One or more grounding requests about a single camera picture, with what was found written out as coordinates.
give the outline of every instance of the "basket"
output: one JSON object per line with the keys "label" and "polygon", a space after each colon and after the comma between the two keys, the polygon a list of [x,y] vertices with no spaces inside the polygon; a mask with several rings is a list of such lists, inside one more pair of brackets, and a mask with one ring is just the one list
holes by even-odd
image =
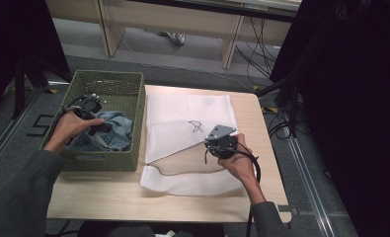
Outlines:
{"label": "basket", "polygon": [[[67,159],[63,171],[135,171],[145,107],[142,73],[76,71],[62,105],[83,95],[97,94],[107,101],[102,111],[120,111],[133,120],[132,140],[127,151],[62,152]],[[49,141],[43,141],[44,147]]]}

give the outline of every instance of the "right hand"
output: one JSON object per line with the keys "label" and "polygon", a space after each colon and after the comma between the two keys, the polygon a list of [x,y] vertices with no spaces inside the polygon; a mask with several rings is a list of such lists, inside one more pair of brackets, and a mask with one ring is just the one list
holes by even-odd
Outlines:
{"label": "right hand", "polygon": [[[247,148],[245,135],[243,133],[240,133],[235,137],[237,137],[238,140],[237,150],[245,153],[253,153],[251,149]],[[218,165],[227,169],[231,175],[242,183],[251,181],[251,179],[256,179],[253,162],[243,154],[235,153],[235,155],[229,159],[218,159]]]}

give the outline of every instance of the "white towel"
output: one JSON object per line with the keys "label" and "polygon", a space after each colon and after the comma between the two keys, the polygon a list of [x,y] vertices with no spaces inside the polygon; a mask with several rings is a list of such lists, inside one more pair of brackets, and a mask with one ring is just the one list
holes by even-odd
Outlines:
{"label": "white towel", "polygon": [[177,196],[210,196],[242,187],[202,143],[217,124],[237,128],[229,95],[147,97],[147,143],[140,185]]}

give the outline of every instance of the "crumpled cloth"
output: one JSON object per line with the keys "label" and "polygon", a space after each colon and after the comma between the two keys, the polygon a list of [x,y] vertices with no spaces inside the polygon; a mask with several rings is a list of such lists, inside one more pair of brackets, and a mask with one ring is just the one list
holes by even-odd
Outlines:
{"label": "crumpled cloth", "polygon": [[133,121],[119,111],[98,112],[95,114],[98,119],[104,119],[105,123],[112,125],[109,133],[97,131],[90,136],[87,128],[72,142],[65,146],[66,151],[125,151],[129,149],[132,139]]}

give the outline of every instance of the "person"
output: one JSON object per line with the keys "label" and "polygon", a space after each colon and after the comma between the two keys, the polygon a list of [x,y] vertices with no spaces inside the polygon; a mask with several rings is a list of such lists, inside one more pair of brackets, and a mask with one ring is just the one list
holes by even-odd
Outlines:
{"label": "person", "polygon": [[[0,190],[0,237],[44,236],[53,184],[65,163],[60,152],[71,138],[87,127],[103,122],[102,118],[82,120],[73,112],[66,113],[59,120],[44,149],[35,152],[25,168]],[[242,144],[238,148],[246,151],[245,136],[239,134],[238,140]],[[283,226],[274,203],[266,201],[249,158],[236,154],[230,159],[219,159],[218,164],[228,169],[244,185],[259,236],[292,236]],[[137,223],[113,226],[115,230],[109,236],[155,236],[146,226]]]}

